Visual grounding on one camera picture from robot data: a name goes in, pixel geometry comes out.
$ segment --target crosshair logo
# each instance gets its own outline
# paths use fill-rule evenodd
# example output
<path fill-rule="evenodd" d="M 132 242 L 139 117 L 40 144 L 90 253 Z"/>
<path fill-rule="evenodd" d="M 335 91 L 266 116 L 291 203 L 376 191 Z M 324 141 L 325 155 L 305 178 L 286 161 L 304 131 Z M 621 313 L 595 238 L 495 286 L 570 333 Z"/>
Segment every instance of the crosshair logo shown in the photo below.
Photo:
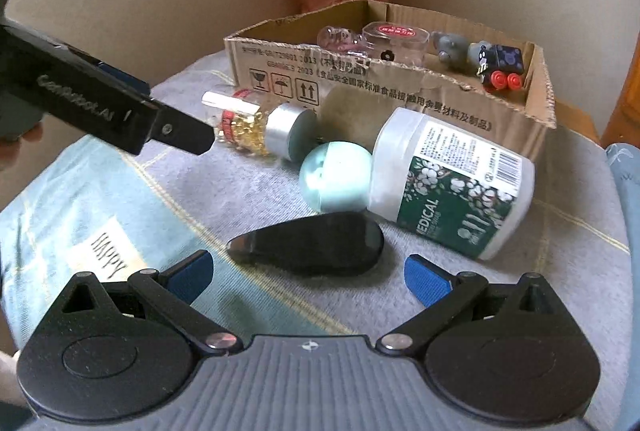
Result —
<path fill-rule="evenodd" d="M 304 343 L 303 345 L 301 345 L 301 348 L 305 351 L 315 351 L 320 347 L 320 345 L 318 343 L 316 343 L 315 341 L 307 341 L 306 343 Z"/>

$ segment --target jar lid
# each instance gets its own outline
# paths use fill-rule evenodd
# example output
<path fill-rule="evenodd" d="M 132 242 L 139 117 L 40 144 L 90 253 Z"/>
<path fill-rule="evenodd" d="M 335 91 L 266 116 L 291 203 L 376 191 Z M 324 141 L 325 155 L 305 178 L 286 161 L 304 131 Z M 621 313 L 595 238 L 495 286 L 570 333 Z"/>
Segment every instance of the jar lid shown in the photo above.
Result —
<path fill-rule="evenodd" d="M 302 106 L 285 102 L 274 109 L 264 129 L 264 146 L 275 156 L 302 162 L 316 146 L 316 114 Z"/>
<path fill-rule="evenodd" d="M 427 30 L 386 21 L 369 23 L 362 29 L 362 33 L 369 43 L 375 41 L 394 42 L 401 43 L 408 48 L 426 49 L 429 42 Z"/>

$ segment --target human hand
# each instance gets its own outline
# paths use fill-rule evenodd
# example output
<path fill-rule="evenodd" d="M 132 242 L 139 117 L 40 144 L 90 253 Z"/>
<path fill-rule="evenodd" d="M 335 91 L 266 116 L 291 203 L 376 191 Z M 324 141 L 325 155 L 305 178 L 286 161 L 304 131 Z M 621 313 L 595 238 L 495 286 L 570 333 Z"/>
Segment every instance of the human hand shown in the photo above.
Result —
<path fill-rule="evenodd" d="M 42 124 L 38 124 L 22 135 L 27 142 L 38 142 L 42 139 Z M 7 142 L 0 140 L 0 172 L 15 164 L 20 153 L 21 140 Z"/>

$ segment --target silver lid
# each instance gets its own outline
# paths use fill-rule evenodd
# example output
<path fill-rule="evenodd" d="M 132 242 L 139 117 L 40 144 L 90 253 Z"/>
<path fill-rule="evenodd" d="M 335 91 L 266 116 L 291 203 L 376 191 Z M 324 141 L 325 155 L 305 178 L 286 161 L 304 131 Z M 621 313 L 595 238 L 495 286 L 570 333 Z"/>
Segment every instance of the silver lid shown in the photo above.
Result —
<path fill-rule="evenodd" d="M 286 102 L 269 115 L 264 130 L 264 146 L 275 156 L 302 162 L 316 146 L 317 135 L 316 114 Z"/>

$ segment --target barcode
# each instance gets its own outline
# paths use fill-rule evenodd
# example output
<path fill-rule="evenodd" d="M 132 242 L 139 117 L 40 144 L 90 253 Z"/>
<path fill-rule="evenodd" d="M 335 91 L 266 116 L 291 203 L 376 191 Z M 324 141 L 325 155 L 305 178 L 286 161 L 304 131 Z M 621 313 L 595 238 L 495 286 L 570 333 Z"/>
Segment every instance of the barcode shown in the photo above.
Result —
<path fill-rule="evenodd" d="M 520 159 L 508 153 L 500 153 L 496 175 L 509 185 L 518 187 L 520 183 Z"/>

